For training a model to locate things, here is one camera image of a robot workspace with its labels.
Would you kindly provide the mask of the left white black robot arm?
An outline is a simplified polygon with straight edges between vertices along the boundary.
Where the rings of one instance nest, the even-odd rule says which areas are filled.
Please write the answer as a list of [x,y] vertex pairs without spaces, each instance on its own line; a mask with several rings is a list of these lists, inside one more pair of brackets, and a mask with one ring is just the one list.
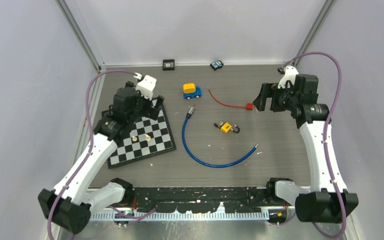
[[87,190],[106,160],[130,137],[134,124],[142,117],[157,120],[163,102],[163,96],[145,95],[138,87],[117,90],[108,114],[90,132],[79,159],[59,183],[38,195],[49,239],[54,238],[52,224],[76,235],[94,214],[114,204],[128,207],[133,202],[133,185],[117,177],[93,193]]

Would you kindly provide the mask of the yellow black padlock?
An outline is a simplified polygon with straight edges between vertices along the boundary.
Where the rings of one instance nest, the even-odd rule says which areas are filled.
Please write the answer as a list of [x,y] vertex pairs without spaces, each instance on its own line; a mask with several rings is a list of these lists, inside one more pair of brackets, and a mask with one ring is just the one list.
[[220,121],[219,123],[214,123],[213,125],[225,134],[227,134],[229,131],[235,134],[240,132],[240,128],[236,124],[231,125],[229,122]]

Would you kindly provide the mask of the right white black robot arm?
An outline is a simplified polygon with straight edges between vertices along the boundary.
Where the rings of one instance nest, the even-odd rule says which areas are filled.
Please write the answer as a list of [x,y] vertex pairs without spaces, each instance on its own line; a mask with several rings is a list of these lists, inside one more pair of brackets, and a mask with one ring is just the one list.
[[265,198],[271,205],[286,201],[295,207],[301,222],[342,223],[359,204],[358,195],[350,193],[342,179],[332,144],[330,109],[318,103],[319,79],[315,75],[298,74],[295,80],[263,83],[253,101],[264,111],[267,99],[274,113],[290,111],[304,141],[310,167],[310,187],[298,186],[289,178],[271,177]]

